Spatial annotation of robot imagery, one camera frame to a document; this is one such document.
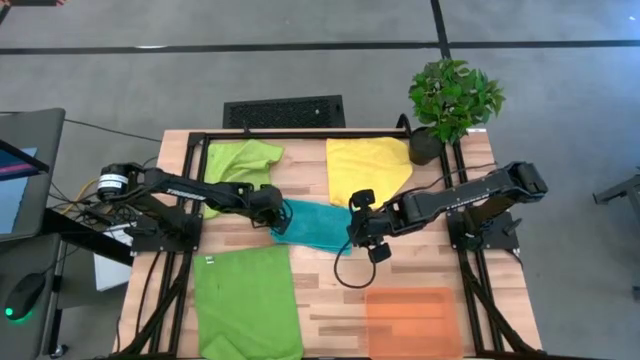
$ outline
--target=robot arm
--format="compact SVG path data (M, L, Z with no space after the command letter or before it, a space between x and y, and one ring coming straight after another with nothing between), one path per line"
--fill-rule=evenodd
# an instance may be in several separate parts
M513 162L486 176L454 186L438 193L416 188L401 193L374 211L372 190L359 191L350 203L358 208L352 213L347 231L354 246L372 247L371 261L380 262L391 256L383 236L400 236L424 228L443 212L454 210L478 200L479 206L466 207L462 213L467 235L476 236L496 216L515 203L530 203L542 199L547 186L535 166Z
M159 206L160 202L150 196L155 193L199 200L213 210L248 217L254 226L267 226L278 233L284 233L291 221L283 209L280 190L271 185L255 190L249 183L207 184L158 168L144 169L135 163L112 164L101 171L98 197L102 202L128 204L158 220L174 221L177 218L172 214L174 208Z

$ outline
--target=white paper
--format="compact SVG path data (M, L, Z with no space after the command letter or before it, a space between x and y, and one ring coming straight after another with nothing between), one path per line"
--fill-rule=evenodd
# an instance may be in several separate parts
M124 229L129 226L131 225L124 224L112 226L103 234L110 238L115 238L125 245L131 246L131 241L133 239L124 232ZM130 266L120 264L119 262L109 260L96 254L93 254L93 261L96 269L96 290L105 291L129 281L129 277L131 276Z

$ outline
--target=computer mouse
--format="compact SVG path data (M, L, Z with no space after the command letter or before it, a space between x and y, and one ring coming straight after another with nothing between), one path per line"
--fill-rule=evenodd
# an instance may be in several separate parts
M38 300L45 283L46 278L40 273L31 273L18 281L4 305L4 314L7 318L18 320L25 317Z

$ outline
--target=wooden tabletop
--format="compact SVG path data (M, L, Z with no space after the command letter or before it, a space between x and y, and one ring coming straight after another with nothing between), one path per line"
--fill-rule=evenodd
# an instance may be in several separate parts
M229 130L206 131L228 132ZM189 132L188 130L165 132L158 167L169 173L181 174ZM285 148L280 162L271 168L272 182L282 190L285 197L328 203L325 140L264 141ZM489 139L484 131L473 132L463 138L462 150L466 166L483 165L494 161ZM450 167L453 170L456 168L454 157L451 149L448 151ZM195 176L196 169L197 161L193 164L192 177ZM487 167L469 171L469 179L483 176L491 169L492 167ZM442 176L442 170L437 159L426 166L414 166L413 175L403 189L429 184L440 176ZM432 190L442 189L444 184L441 182ZM168 195L160 195L159 198L167 204L174 204L176 201L174 197ZM439 217L422 231L387 240L393 256L390 260L378 264L378 274L372 286L451 288L455 296L464 351L465 354L473 355L473 341L469 330L458 259L450 247L444 217ZM204 222L198 254L215 254L271 244L273 241L267 230L253 229L246 218L222 215ZM134 261L120 321L123 347L133 339L142 288L154 255L142 254ZM469 255L471 263L475 263L473 255L471 253ZM142 311L142 325L157 304L164 256L164 254L160 256L152 273ZM540 339L520 265L501 250L485 251L485 256L497 307L527 343L540 348ZM333 275L334 257L333 254L304 246L290 247L291 270L305 356L367 356L364 290L347 289L336 281ZM340 274L345 281L358 284L368 280L371 275L371 264L366 250L354 249L352 256L343 259ZM181 258L177 257L174 275L180 263ZM185 304L178 357L198 357L198 321L194 306L193 271L190 272ZM479 303L478 308L485 347L492 349L486 315ZM167 312L163 324L161 351L166 351L168 348L170 333L168 324L172 322L172 318L173 305Z

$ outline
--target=black plant pot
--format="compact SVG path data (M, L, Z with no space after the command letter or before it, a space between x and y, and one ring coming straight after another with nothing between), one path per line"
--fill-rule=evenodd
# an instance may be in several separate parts
M409 159L416 165L426 165L440 156L444 144L440 139L431 135L427 127L417 128L409 138Z

